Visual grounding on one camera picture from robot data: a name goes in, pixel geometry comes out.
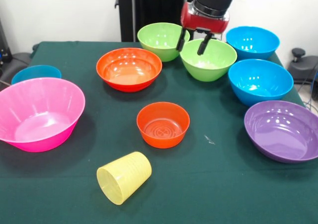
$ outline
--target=table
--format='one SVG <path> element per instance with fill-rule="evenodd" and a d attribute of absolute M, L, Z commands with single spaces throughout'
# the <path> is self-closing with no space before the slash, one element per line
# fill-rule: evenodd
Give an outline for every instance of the table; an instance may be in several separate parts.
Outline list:
<path fill-rule="evenodd" d="M 282 164 L 256 150 L 227 76 L 199 82 L 180 58 L 164 63 L 147 89 L 122 93 L 96 73 L 106 52 L 138 43 L 42 42 L 32 65 L 58 67 L 83 90 L 86 108 L 60 147 L 27 153 L 0 143 L 0 219 L 10 224 L 307 224 L 318 223 L 318 162 Z M 276 55 L 270 60 L 279 63 Z M 285 98 L 301 104 L 293 89 Z M 136 116 L 145 105 L 183 106 L 190 128 L 178 146 L 147 145 Z M 153 174 L 123 205 L 102 193 L 98 167 L 133 151 Z"/>

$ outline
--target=small orange bowl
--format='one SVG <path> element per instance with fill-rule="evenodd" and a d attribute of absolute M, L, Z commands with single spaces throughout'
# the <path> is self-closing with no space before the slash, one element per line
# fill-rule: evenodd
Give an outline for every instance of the small orange bowl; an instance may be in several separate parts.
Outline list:
<path fill-rule="evenodd" d="M 162 70 L 162 62 L 154 53 L 138 48 L 110 51 L 97 62 L 98 75 L 112 88 L 140 91 L 149 86 Z"/>
<path fill-rule="evenodd" d="M 155 102 L 137 115 L 137 126 L 151 146 L 166 149 L 179 144 L 190 125 L 190 117 L 181 106 L 171 102 Z"/>

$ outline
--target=green bowl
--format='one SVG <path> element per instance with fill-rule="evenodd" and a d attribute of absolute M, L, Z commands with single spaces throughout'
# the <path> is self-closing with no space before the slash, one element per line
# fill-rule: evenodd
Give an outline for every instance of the green bowl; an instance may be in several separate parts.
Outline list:
<path fill-rule="evenodd" d="M 222 41 L 211 39 L 204 51 L 197 51 L 203 39 L 195 39 L 186 43 L 180 53 L 188 72 L 199 81 L 215 81 L 227 73 L 236 61 L 235 49 Z"/>
<path fill-rule="evenodd" d="M 154 23 L 142 27 L 137 34 L 144 49 L 155 53 L 163 62 L 174 60 L 179 52 L 176 50 L 182 27 L 172 23 Z M 186 31 L 185 42 L 190 34 Z"/>

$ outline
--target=bowl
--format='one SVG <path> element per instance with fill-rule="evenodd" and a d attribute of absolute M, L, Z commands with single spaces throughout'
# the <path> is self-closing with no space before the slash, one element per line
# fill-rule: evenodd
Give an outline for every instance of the bowl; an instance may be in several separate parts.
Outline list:
<path fill-rule="evenodd" d="M 11 80 L 11 84 L 16 84 L 20 81 L 25 81 L 28 79 L 38 78 L 38 77 L 56 77 L 61 78 L 61 71 L 54 66 L 50 65 L 36 65 L 31 66 L 19 71 Z"/>
<path fill-rule="evenodd" d="M 267 157 L 298 163 L 318 157 L 318 117 L 287 101 L 264 101 L 249 108 L 244 125 L 256 148 Z"/>
<path fill-rule="evenodd" d="M 231 29 L 226 40 L 237 51 L 239 60 L 268 59 L 280 44 L 273 32 L 252 26 Z"/>
<path fill-rule="evenodd" d="M 137 115 L 137 126 L 145 142 L 160 149 L 179 144 L 189 125 L 186 110 L 170 102 L 149 104 Z"/>
<path fill-rule="evenodd" d="M 60 78 L 34 78 L 0 92 L 0 140 L 28 152 L 61 145 L 85 107 L 82 90 Z"/>
<path fill-rule="evenodd" d="M 236 61 L 237 53 L 227 43 L 211 39 L 204 51 L 197 51 L 203 39 L 195 39 L 186 43 L 180 53 L 188 72 L 199 81 L 215 81 L 229 70 Z"/>
<path fill-rule="evenodd" d="M 153 83 L 162 70 L 162 62 L 150 51 L 123 48 L 103 55 L 97 62 L 96 70 L 112 88 L 135 92 Z"/>
<path fill-rule="evenodd" d="M 282 66 L 258 59 L 233 64 L 229 69 L 229 79 L 234 93 L 246 106 L 280 100 L 294 85 L 292 76 Z"/>
<path fill-rule="evenodd" d="M 154 23 L 142 27 L 137 37 L 144 49 L 155 54 L 163 62 L 174 60 L 179 55 L 176 50 L 182 27 L 172 23 Z M 186 31 L 185 42 L 189 41 L 190 34 Z"/>

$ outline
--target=white wall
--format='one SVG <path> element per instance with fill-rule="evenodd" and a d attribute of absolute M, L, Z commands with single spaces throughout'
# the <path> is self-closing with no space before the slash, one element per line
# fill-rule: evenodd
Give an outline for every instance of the white wall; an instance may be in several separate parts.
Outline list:
<path fill-rule="evenodd" d="M 271 30 L 281 41 L 278 57 L 288 66 L 295 47 L 305 49 L 307 55 L 318 55 L 317 11 L 316 0 L 233 0 L 226 32 L 242 25 Z"/>
<path fill-rule="evenodd" d="M 120 41 L 115 0 L 0 0 L 0 18 L 13 52 L 30 51 L 43 40 Z M 302 47 L 318 55 L 316 0 L 234 0 L 229 27 L 255 25 L 281 39 L 282 63 L 291 49 Z"/>
<path fill-rule="evenodd" d="M 41 41 L 120 41 L 115 0 L 0 0 L 0 18 L 13 53 Z"/>

